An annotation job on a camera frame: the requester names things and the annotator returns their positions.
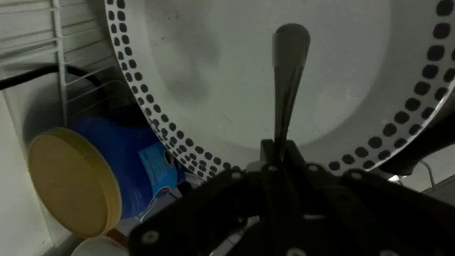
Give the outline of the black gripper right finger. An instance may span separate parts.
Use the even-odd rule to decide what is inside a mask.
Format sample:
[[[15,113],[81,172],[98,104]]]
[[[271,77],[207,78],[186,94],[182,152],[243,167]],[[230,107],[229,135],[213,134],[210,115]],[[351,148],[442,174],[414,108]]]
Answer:
[[[284,144],[298,212],[341,256],[455,256],[453,208],[361,169],[334,177]]]

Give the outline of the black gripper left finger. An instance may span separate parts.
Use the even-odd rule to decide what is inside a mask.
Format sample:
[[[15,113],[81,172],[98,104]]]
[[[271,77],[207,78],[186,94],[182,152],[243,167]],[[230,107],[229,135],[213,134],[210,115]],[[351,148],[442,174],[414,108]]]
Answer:
[[[128,251],[131,256],[209,256],[266,211],[261,171],[226,169],[136,226]]]

